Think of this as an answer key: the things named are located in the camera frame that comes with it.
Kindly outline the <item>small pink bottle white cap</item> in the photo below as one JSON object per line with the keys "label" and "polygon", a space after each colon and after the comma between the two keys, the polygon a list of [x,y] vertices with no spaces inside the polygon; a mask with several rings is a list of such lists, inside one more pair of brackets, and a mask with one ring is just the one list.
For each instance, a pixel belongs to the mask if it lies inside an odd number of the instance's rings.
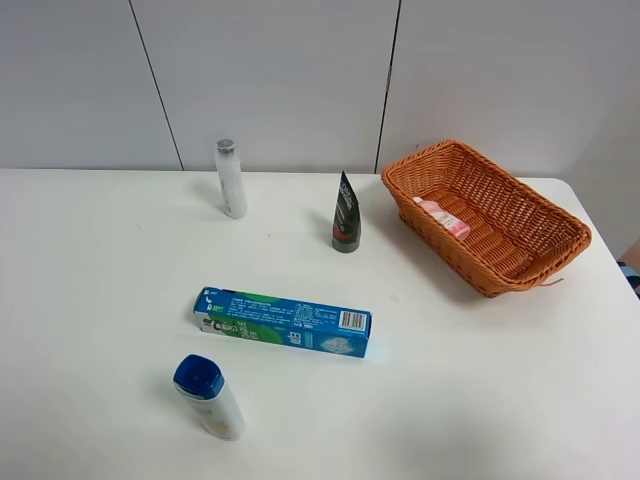
{"label": "small pink bottle white cap", "polygon": [[471,228],[464,221],[445,211],[437,202],[421,197],[414,197],[413,201],[456,239],[463,241],[471,232]]}

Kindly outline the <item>blue green toothpaste box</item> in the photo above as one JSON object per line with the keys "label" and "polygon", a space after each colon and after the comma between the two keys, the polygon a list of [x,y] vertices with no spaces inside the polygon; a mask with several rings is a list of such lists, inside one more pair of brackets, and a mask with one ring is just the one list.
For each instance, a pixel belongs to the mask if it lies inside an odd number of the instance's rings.
{"label": "blue green toothpaste box", "polygon": [[372,326],[368,311],[205,287],[193,314],[211,334],[363,358]]}

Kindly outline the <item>brown wicker basket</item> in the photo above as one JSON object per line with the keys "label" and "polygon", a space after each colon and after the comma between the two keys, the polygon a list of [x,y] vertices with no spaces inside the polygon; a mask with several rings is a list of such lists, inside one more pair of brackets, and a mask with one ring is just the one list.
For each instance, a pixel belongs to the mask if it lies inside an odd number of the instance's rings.
{"label": "brown wicker basket", "polygon": [[[390,164],[381,180],[402,221],[489,298],[544,285],[591,243],[577,217],[457,140]],[[456,239],[414,197],[437,202],[471,232]]]}

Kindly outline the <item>teal black object at edge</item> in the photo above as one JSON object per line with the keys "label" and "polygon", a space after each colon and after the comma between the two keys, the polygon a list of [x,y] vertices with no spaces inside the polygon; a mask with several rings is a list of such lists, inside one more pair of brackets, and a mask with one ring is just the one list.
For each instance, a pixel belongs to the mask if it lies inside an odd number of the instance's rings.
{"label": "teal black object at edge", "polygon": [[640,274],[634,268],[632,268],[630,265],[627,265],[623,261],[618,261],[617,265],[622,271],[636,296],[640,298]]}

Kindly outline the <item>black upright cosmetic tube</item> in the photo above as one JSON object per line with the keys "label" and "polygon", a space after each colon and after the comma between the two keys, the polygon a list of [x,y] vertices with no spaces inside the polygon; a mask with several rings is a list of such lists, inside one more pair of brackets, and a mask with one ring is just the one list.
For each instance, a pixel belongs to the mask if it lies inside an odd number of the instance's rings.
{"label": "black upright cosmetic tube", "polygon": [[341,173],[332,227],[332,246],[341,253],[359,248],[361,218],[357,196],[345,174]]}

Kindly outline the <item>white bottle silver cap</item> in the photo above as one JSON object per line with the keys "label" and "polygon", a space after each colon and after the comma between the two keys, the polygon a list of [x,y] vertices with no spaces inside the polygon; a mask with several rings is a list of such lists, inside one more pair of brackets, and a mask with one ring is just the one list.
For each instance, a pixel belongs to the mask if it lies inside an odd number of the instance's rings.
{"label": "white bottle silver cap", "polygon": [[215,165],[224,199],[225,212],[232,219],[247,213],[247,200],[242,182],[242,170],[235,143],[230,139],[216,142]]}

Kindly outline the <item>white bottle blue cap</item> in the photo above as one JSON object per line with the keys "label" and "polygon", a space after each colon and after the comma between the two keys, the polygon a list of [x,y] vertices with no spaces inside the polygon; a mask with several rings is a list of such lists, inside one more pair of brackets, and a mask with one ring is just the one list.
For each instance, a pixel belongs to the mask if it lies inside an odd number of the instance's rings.
{"label": "white bottle blue cap", "polygon": [[238,440],[242,436],[244,417],[214,361],[195,354],[188,355],[176,368],[173,384],[208,433],[222,440]]}

